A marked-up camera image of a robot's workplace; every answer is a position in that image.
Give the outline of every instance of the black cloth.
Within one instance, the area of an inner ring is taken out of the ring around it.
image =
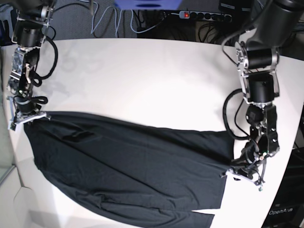
[[[144,228],[208,228],[233,158],[227,132],[181,131],[50,112],[24,130],[35,164],[85,208]]]

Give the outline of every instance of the red switch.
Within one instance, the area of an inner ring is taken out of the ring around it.
[[[186,19],[188,19],[190,17],[190,14],[188,12],[185,12],[184,16]]]

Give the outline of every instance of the power strip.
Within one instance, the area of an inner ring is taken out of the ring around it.
[[[219,21],[219,22],[232,22],[231,14],[223,13],[210,13],[210,12],[200,12],[200,11],[180,11],[179,13],[181,19],[191,19],[191,20],[205,20],[205,21]]]

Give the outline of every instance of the black garment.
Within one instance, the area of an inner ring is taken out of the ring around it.
[[[226,132],[155,128],[83,113],[49,113],[24,129],[35,164],[85,208],[144,228],[208,228],[233,158]]]

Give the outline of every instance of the white table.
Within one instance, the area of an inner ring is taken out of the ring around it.
[[[222,106],[228,94],[240,88],[240,82],[236,67],[222,54],[220,46],[148,39],[65,40],[56,44],[57,68],[41,88],[35,88],[36,95],[49,99],[44,110],[88,112],[155,127],[225,130]],[[11,71],[13,49],[4,49],[4,85]],[[227,49],[234,57],[234,49]],[[45,44],[38,67],[40,75],[49,71],[53,56],[52,47]],[[262,226],[294,144],[304,102],[303,72],[304,62],[281,58],[281,96],[275,100],[281,150],[267,160],[262,192],[252,183],[227,179],[221,209],[200,211],[215,214],[212,228]],[[233,129],[240,101],[241,95],[228,105]],[[244,105],[241,109],[238,122],[248,131],[246,108]],[[22,181],[34,190],[46,227],[129,227],[98,216],[63,195],[35,167],[23,131],[11,131],[10,136]],[[235,157],[240,156],[244,144],[235,143]]]

